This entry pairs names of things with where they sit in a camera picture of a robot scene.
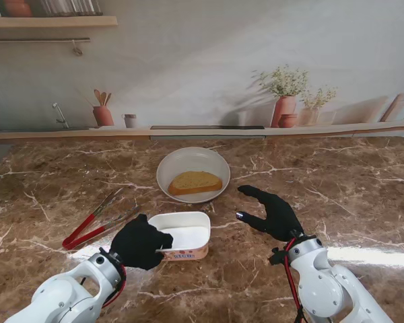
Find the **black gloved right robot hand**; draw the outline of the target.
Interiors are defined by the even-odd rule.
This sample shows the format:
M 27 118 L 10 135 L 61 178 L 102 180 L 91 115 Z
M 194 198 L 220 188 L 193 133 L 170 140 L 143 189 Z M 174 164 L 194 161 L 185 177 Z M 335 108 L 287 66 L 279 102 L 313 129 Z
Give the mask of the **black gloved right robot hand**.
M 236 218 L 260 232 L 269 234 L 276 240 L 288 242 L 292 238 L 304 235 L 304 230 L 294 213 L 294 210 L 285 200 L 276 194 L 262 191 L 254 186 L 242 185 L 238 191 L 246 196 L 257 199 L 265 207 L 266 218 L 251 215 L 244 211 L 236 213 Z

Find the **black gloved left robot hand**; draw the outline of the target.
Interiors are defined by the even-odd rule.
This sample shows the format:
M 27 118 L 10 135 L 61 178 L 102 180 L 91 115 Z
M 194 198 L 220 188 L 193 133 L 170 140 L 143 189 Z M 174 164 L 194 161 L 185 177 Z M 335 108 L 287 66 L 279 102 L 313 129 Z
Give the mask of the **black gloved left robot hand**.
M 170 249 L 172 243 L 170 234 L 158 231 L 148 223 L 147 215 L 139 214 L 115 235 L 110 252 L 118 254 L 123 266 L 148 271 L 164 259 L 158 250 Z

